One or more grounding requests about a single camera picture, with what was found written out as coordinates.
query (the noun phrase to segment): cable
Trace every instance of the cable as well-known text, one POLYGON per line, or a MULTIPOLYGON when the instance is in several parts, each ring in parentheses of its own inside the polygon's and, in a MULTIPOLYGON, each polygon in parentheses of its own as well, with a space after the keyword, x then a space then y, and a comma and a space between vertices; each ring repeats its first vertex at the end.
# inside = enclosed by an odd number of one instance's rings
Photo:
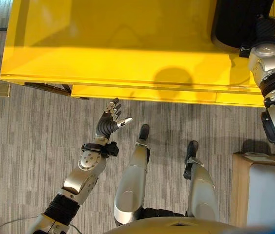
POLYGON ((69 224, 69 226, 72 226, 74 229, 76 229, 76 231, 77 231, 79 234, 82 234, 82 232, 80 232, 79 229, 78 229, 75 225, 69 224))
MULTIPOLYGON (((11 220, 11 221, 8 221, 6 223, 3 223, 0 225, 0 228, 5 226, 6 224, 9 224, 9 223, 14 223, 14 222, 17 222, 17 221, 22 221, 22 220, 27 220, 27 219, 31 219, 31 218, 37 218, 38 216, 33 216, 33 217, 28 217, 28 218, 18 218, 18 219, 14 219, 14 220, 11 220)), ((79 233, 79 234, 82 234, 82 232, 73 224, 69 224, 69 226, 73 227, 74 229, 76 229, 76 231, 79 233)))
POLYGON ((29 218, 18 218, 18 219, 14 219, 14 220, 11 220, 11 221, 8 221, 6 223, 3 223, 0 225, 0 228, 5 226, 6 224, 9 224, 9 223, 14 223, 16 221, 21 221, 21 220, 26 220, 26 219, 31 219, 31 218, 37 218, 38 216, 33 216, 33 217, 29 217, 29 218))

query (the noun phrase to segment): cardboard box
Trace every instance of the cardboard box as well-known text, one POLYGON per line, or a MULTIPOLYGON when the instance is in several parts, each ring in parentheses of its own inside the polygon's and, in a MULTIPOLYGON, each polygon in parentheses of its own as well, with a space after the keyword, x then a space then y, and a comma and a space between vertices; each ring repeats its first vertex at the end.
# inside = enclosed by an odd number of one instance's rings
POLYGON ((275 156, 245 153, 233 154, 230 224, 246 227, 249 196, 249 172, 253 164, 275 165, 275 156))

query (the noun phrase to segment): yellow table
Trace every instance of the yellow table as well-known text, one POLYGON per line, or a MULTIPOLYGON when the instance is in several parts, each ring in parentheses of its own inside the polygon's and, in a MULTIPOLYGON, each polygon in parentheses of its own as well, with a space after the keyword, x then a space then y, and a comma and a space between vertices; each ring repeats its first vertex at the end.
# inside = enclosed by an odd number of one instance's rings
POLYGON ((215 5, 14 0, 0 79, 72 84, 77 98, 261 107, 247 59, 210 41, 215 5))

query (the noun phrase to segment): gray carpet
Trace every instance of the gray carpet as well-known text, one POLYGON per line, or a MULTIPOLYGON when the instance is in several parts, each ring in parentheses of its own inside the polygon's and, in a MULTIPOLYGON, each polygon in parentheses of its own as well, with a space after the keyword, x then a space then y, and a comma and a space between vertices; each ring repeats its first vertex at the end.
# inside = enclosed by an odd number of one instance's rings
MULTIPOLYGON (((0 1, 0 27, 7 26, 11 2, 0 1)), ((0 63, 5 33, 0 33, 0 63)), ((91 142, 106 99, 79 100, 19 85, 0 97, 0 224, 43 212, 69 172, 77 165, 83 143, 91 142)), ((188 181, 182 174, 190 140, 199 141, 197 157, 216 186, 220 220, 228 222, 232 153, 275 153, 266 143, 259 108, 122 101, 123 115, 134 122, 112 136, 117 158, 105 171, 73 220, 83 233, 113 227, 113 200, 143 123, 151 127, 145 206, 184 213, 188 181)), ((0 234, 24 233, 34 220, 18 221, 0 234)))

